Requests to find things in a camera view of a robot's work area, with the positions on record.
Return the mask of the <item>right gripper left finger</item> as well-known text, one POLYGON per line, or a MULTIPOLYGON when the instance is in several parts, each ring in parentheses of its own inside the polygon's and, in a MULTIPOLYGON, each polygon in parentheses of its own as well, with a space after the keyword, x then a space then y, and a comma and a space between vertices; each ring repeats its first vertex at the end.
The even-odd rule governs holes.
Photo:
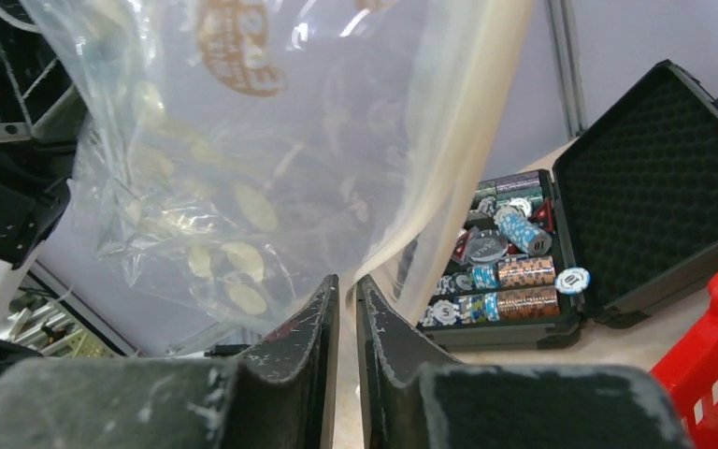
POLYGON ((0 448, 327 448, 339 288, 237 355, 33 358, 0 377, 0 448))

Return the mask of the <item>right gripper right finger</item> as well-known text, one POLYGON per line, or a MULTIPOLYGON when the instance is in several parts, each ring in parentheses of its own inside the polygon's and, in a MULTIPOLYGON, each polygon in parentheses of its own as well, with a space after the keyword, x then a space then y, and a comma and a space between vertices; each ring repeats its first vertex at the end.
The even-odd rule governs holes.
POLYGON ((620 365, 472 365, 356 286, 368 448, 689 448, 667 391, 620 365))

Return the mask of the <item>clear zip top bag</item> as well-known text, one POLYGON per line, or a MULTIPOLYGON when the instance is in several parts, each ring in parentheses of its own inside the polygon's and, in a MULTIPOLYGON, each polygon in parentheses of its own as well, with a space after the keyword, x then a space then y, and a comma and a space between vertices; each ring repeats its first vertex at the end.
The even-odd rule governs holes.
POLYGON ((137 290, 266 333, 447 260, 529 1, 27 1, 88 110, 71 220, 137 290))

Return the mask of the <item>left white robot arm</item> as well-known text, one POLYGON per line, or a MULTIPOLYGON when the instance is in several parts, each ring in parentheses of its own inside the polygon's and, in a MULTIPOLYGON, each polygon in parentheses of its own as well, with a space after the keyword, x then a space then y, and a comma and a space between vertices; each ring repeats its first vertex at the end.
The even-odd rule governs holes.
POLYGON ((0 1, 0 320, 70 200, 87 109, 24 1, 0 1))

